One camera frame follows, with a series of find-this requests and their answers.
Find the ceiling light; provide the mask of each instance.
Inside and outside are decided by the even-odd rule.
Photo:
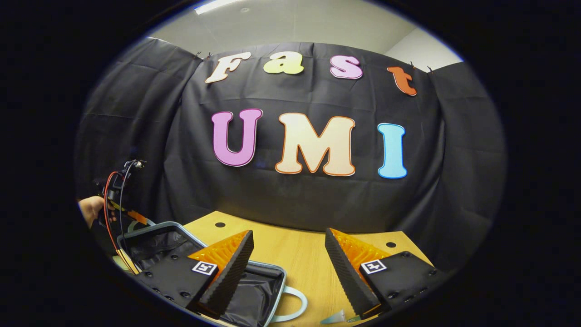
[[[198,15],[201,15],[201,14],[208,12],[212,9],[216,9],[216,8],[219,8],[219,7],[222,7],[225,5],[229,5],[233,2],[238,2],[238,1],[241,1],[241,0],[214,0],[214,1],[207,3],[203,6],[194,8],[194,10],[196,11],[196,13]]]

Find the blue letter i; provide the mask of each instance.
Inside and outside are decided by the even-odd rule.
[[[402,178],[407,175],[403,167],[402,137],[406,130],[394,124],[381,123],[377,130],[383,134],[383,167],[378,173],[383,178]]]

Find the ceiling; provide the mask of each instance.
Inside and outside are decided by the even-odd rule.
[[[201,56],[280,42],[339,44],[385,54],[416,28],[364,0],[241,0],[201,15],[194,11],[198,6],[150,36]]]

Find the hand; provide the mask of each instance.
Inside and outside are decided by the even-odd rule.
[[[98,196],[85,198],[78,202],[78,207],[81,210],[81,213],[83,214],[83,217],[85,218],[89,228],[91,228],[93,221],[99,216],[99,211],[103,210],[104,204],[105,199]],[[109,221],[117,221],[117,218],[115,217],[115,210],[109,204],[107,204],[107,208],[111,210]]]

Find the pink letter u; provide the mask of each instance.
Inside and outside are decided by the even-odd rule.
[[[214,122],[214,154],[224,165],[240,167],[248,164],[254,157],[256,148],[256,125],[262,110],[251,108],[240,112],[240,118],[244,122],[242,132],[242,149],[232,152],[228,148],[228,123],[234,115],[228,111],[215,113],[212,116]]]

